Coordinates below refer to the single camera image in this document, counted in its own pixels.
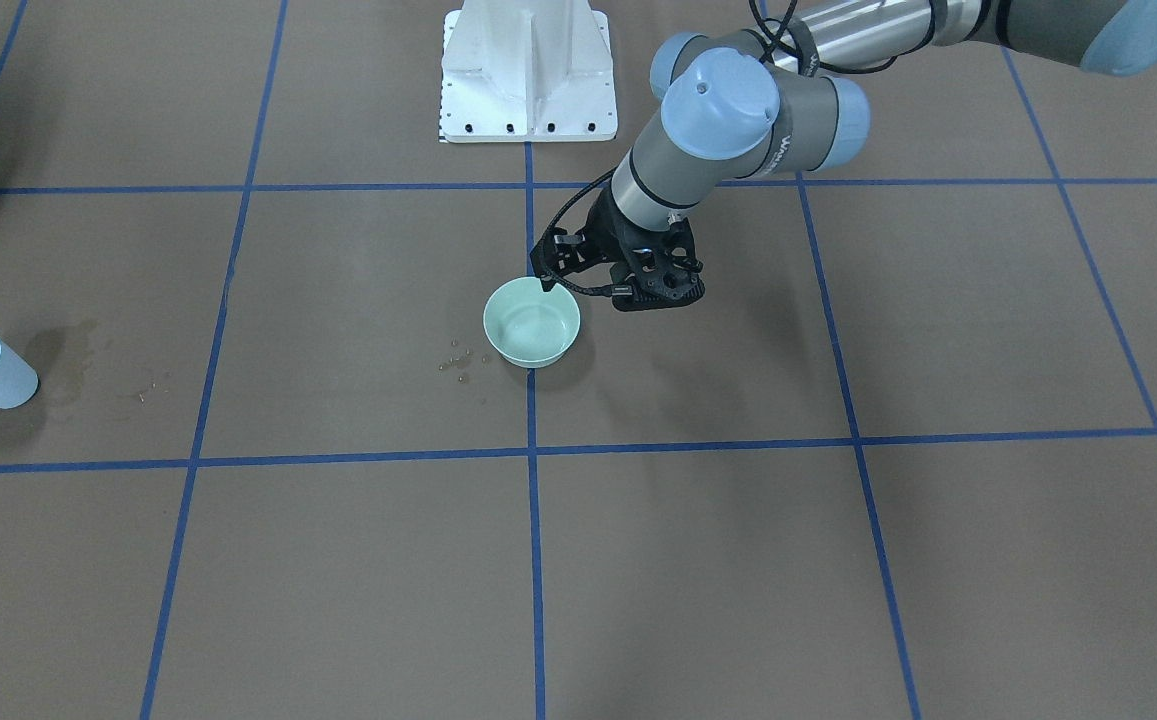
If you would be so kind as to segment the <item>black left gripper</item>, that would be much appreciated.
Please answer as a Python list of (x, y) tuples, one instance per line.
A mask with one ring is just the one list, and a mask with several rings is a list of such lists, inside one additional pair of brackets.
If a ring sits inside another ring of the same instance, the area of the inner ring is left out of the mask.
[(607, 266), (620, 313), (673, 309), (703, 297), (703, 264), (697, 258), (687, 219), (647, 229), (616, 205), (611, 190), (598, 192), (578, 234), (543, 232), (529, 251), (529, 269), (543, 292), (598, 293), (568, 277)]

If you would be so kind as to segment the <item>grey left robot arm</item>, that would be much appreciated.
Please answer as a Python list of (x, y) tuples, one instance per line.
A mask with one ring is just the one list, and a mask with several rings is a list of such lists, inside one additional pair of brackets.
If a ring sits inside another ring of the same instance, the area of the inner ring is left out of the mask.
[(702, 299), (690, 214), (730, 179), (847, 164), (865, 146), (858, 78), (927, 47), (981, 42), (1101, 76), (1157, 64), (1157, 1), (830, 1), (784, 5), (721, 37), (656, 51), (656, 113), (618, 167), (588, 184), (578, 232), (547, 225), (529, 255), (537, 291), (605, 297), (624, 313)]

